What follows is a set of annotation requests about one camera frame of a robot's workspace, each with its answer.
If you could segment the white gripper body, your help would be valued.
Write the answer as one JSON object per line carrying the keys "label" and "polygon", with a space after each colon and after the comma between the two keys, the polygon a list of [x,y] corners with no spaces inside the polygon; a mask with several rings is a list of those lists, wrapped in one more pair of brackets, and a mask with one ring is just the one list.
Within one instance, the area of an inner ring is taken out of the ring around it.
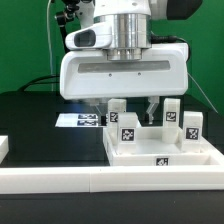
{"label": "white gripper body", "polygon": [[68,100],[182,95],[188,89],[188,45],[154,44],[137,61],[109,61],[102,50],[71,51],[61,63]]}

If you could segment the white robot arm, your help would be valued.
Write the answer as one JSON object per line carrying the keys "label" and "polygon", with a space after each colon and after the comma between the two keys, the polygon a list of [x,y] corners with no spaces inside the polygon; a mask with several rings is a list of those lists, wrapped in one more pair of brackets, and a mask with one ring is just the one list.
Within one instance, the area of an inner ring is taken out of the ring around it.
{"label": "white robot arm", "polygon": [[153,20],[186,20],[203,0],[80,0],[81,29],[65,36],[60,94],[68,100],[147,97],[152,115],[161,96],[188,89],[190,47],[157,36]]}

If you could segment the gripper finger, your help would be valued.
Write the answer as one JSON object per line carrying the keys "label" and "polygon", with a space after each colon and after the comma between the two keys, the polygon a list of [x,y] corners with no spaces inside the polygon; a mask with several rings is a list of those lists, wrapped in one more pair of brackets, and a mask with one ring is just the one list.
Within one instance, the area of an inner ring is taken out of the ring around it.
{"label": "gripper finger", "polygon": [[149,117],[149,123],[152,124],[154,120],[154,112],[156,111],[159,103],[160,103],[160,97],[159,96],[151,96],[148,98],[149,106],[146,110],[146,113]]}
{"label": "gripper finger", "polygon": [[107,123],[107,104],[100,99],[91,99],[89,105],[92,112],[98,116],[98,124],[105,125]]}

